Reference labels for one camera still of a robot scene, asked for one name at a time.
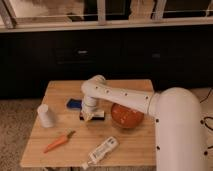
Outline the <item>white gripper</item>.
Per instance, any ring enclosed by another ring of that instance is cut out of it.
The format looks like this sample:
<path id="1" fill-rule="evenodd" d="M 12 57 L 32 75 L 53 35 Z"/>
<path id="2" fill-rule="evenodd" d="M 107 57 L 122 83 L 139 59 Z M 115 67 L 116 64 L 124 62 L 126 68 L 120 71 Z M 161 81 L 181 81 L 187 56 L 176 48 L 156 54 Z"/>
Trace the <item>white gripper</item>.
<path id="1" fill-rule="evenodd" d="M 97 109 L 98 100 L 96 98 L 85 96 L 82 100 L 82 112 L 85 115 L 85 121 L 88 122 L 93 118 L 93 113 Z"/>

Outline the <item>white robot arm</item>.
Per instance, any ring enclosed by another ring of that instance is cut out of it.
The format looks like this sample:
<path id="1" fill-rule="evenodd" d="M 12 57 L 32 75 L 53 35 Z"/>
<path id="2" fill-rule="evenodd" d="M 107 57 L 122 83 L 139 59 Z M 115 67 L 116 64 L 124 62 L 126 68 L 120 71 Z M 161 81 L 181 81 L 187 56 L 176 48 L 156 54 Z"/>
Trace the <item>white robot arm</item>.
<path id="1" fill-rule="evenodd" d="M 99 99 L 155 118 L 156 171 L 208 171 L 202 109 L 189 90 L 174 87 L 162 93 L 115 88 L 102 75 L 84 81 L 82 113 L 90 120 Z"/>

